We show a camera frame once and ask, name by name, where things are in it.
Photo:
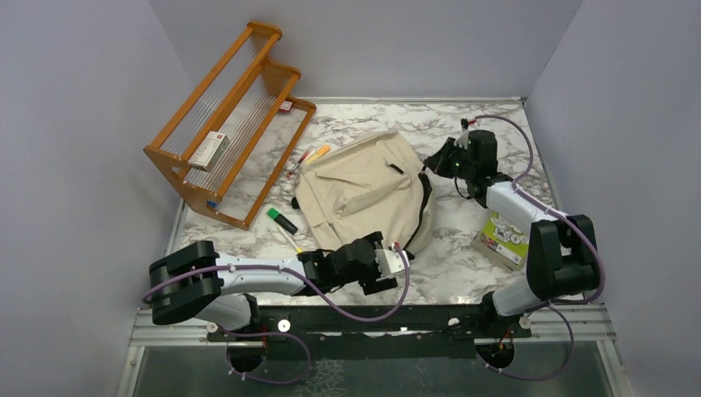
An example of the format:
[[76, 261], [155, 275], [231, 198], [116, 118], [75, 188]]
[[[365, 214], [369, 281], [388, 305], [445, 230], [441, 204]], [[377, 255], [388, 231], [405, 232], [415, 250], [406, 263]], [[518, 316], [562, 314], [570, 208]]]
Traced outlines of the green cartoon book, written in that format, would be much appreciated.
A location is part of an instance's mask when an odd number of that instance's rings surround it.
[[508, 271], [520, 271], [527, 263], [529, 236], [492, 211], [475, 235], [472, 246], [494, 264]]

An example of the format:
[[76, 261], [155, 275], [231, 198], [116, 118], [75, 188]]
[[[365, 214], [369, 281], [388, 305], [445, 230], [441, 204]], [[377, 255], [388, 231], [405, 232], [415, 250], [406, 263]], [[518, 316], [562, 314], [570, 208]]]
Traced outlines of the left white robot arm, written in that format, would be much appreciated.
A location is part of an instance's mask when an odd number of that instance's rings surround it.
[[211, 241], [202, 240], [150, 265], [150, 288], [142, 301], [150, 305], [156, 325], [197, 318], [246, 340], [260, 328], [256, 294], [318, 296], [339, 309], [328, 297], [331, 292], [351, 283], [366, 295], [394, 289], [397, 275], [408, 275], [413, 258], [397, 242], [385, 244], [381, 232], [335, 250], [301, 251], [285, 259], [220, 254]]

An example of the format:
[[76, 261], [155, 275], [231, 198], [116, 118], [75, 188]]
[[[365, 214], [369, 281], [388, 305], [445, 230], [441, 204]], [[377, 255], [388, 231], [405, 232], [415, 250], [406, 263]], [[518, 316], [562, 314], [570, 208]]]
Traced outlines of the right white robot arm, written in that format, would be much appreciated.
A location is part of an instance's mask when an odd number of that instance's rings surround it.
[[434, 175], [465, 182], [467, 194], [529, 235], [526, 273], [509, 286], [487, 293], [477, 314], [479, 330], [498, 336], [510, 318], [566, 296], [596, 290], [603, 282], [594, 225], [584, 216], [569, 216], [518, 188], [498, 171], [498, 143], [493, 132], [473, 130], [448, 138], [423, 166]]

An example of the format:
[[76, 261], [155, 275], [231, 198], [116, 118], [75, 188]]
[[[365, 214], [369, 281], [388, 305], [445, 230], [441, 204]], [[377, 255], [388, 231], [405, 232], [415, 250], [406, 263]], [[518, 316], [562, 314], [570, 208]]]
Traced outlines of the beige canvas backpack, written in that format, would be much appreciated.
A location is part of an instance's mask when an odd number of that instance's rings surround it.
[[381, 232], [417, 254], [432, 240], [436, 195], [399, 132], [363, 136], [306, 166], [294, 198], [323, 249]]

